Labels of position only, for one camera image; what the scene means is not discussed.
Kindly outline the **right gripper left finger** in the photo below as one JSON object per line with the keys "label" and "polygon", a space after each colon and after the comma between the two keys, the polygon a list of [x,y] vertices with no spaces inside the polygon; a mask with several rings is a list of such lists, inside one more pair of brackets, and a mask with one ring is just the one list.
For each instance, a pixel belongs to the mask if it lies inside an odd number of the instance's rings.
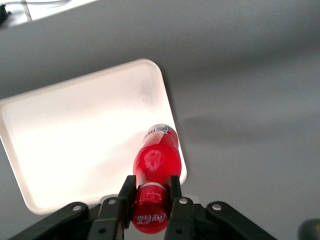
{"label": "right gripper left finger", "polygon": [[87,238],[89,240],[123,240],[124,231],[131,222],[136,192],[136,176],[129,175],[119,194],[108,197],[101,203]]}

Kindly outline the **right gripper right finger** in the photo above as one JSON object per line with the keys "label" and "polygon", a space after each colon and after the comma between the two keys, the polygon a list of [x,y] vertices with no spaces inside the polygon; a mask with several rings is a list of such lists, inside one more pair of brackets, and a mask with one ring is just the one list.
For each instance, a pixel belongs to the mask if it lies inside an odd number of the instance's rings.
{"label": "right gripper right finger", "polygon": [[170,218],[165,230],[165,240],[201,240],[194,220],[194,203],[182,196],[180,178],[169,178]]}

